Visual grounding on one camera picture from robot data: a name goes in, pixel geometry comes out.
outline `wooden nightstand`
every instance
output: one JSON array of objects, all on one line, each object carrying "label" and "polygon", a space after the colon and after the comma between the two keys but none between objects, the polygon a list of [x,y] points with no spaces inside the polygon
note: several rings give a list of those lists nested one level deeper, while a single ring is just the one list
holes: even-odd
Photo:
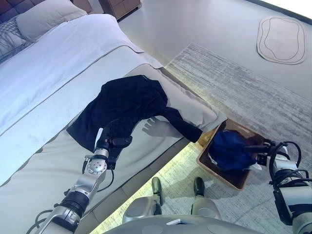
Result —
[{"label": "wooden nightstand", "polygon": [[115,16],[117,20],[141,4],[140,0],[99,0],[99,3],[104,13]]}]

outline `black cable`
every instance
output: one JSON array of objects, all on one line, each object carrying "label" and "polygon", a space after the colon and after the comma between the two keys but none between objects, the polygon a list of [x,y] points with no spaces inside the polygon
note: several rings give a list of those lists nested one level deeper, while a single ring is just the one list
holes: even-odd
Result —
[{"label": "black cable", "polygon": [[43,223],[45,220],[46,220],[46,218],[43,218],[43,219],[39,220],[37,223],[33,224],[33,225],[30,227],[30,229],[28,229],[28,231],[26,232],[26,234],[30,234],[31,231],[32,231],[38,224]]},{"label": "black cable", "polygon": [[98,190],[97,193],[107,189],[109,186],[112,185],[112,183],[114,181],[114,171],[113,171],[113,169],[111,169],[111,172],[112,172],[112,181],[111,181],[111,183],[109,185],[107,185],[105,188]]},{"label": "black cable", "polygon": [[45,214],[45,213],[50,213],[50,212],[52,212],[52,211],[53,211],[53,210],[41,211],[41,212],[37,215],[37,217],[36,217],[36,219],[35,219],[35,224],[36,224],[37,228],[39,228],[39,223],[38,223],[39,216],[42,215],[42,214]]},{"label": "black cable", "polygon": [[295,173],[297,173],[297,172],[305,172],[306,173],[306,178],[309,178],[309,173],[308,173],[308,171],[307,170],[303,170],[303,169],[297,169],[297,170],[293,170],[293,171],[291,171],[291,172],[288,172],[288,173],[286,173],[286,174],[284,174],[284,175],[280,175],[280,176],[278,176],[278,177],[276,177],[275,178],[275,181],[276,181],[276,183],[280,183],[280,182],[282,182],[284,179],[286,179],[286,178],[288,178],[288,177],[296,177],[296,176],[298,176],[298,174],[295,174]]},{"label": "black cable", "polygon": [[284,153],[284,152],[278,151],[278,152],[277,152],[277,154],[282,155],[282,156],[285,156],[288,160],[290,160],[290,159],[291,159],[287,153]]},{"label": "black cable", "polygon": [[28,229],[28,231],[26,232],[26,234],[30,234],[31,231],[32,231],[35,227],[39,228],[39,227],[40,227],[39,224],[42,223],[42,222],[44,222],[44,221],[46,220],[46,218],[43,218],[43,219],[41,219],[41,220],[38,221],[40,215],[45,214],[45,213],[50,213],[50,212],[52,212],[52,211],[53,211],[53,210],[41,211],[41,212],[36,216],[35,223]]},{"label": "black cable", "polygon": [[299,164],[301,162],[301,149],[300,149],[299,145],[297,145],[293,141],[284,141],[283,143],[284,144],[293,144],[297,148],[297,150],[298,150],[298,160],[297,160],[296,166],[297,166],[297,168],[299,168]]},{"label": "black cable", "polygon": [[296,184],[298,182],[312,182],[312,179],[310,178],[303,178],[303,179],[294,179],[292,181],[289,181],[288,183],[286,184],[282,184],[279,186],[279,188],[282,188],[282,187],[290,187],[292,186],[293,184]]},{"label": "black cable", "polygon": [[268,153],[268,156],[271,156],[270,158],[270,163],[269,163],[269,172],[270,172],[270,176],[271,176],[271,179],[272,181],[270,182],[270,184],[274,184],[276,185],[275,183],[275,175],[273,174],[273,164],[274,164],[274,161],[275,161],[275,158],[276,158],[276,155],[278,153],[278,151],[283,147],[283,146],[287,146],[288,144],[293,144],[297,150],[298,150],[298,160],[297,160],[297,163],[296,163],[296,166],[297,168],[299,167],[299,164],[301,162],[301,149],[300,147],[293,141],[284,141],[284,142],[281,142],[279,143],[276,147],[274,147],[269,153]]}]

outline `white duvet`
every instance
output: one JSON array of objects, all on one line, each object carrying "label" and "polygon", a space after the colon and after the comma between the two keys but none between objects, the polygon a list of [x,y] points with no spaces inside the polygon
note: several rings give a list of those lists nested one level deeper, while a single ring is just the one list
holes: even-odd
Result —
[{"label": "white duvet", "polygon": [[142,53],[114,17],[62,23],[0,65],[0,135],[96,60],[121,46]]}]

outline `laundry basket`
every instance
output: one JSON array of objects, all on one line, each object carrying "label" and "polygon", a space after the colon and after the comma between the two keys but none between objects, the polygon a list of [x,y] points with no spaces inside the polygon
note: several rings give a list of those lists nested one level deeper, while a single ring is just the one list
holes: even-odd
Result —
[{"label": "laundry basket", "polygon": [[[222,124],[220,124],[217,131],[222,130],[235,130],[238,131],[243,137],[247,139],[246,143],[247,145],[263,145],[264,137],[260,134],[254,132],[250,128],[247,128],[231,119],[227,119]],[[209,173],[229,185],[230,187],[236,189],[236,190],[243,190],[244,186],[246,184],[247,178],[251,173],[251,170],[244,170],[242,173],[234,174],[231,172],[223,172],[221,171],[218,166],[216,166],[210,158],[208,157],[208,150],[210,147],[210,144],[212,142],[213,137],[210,139],[209,142],[207,142],[207,145],[203,148],[201,154],[197,158],[197,163],[207,170]]]}]

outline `white bath mat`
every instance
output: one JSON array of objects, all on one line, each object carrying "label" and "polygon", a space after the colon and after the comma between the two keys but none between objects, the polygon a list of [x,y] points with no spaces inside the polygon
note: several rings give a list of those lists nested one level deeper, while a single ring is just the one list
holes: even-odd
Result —
[{"label": "white bath mat", "polygon": [[271,16],[260,22],[257,50],[264,59],[298,64],[306,58],[306,45],[304,28],[297,20]]}]

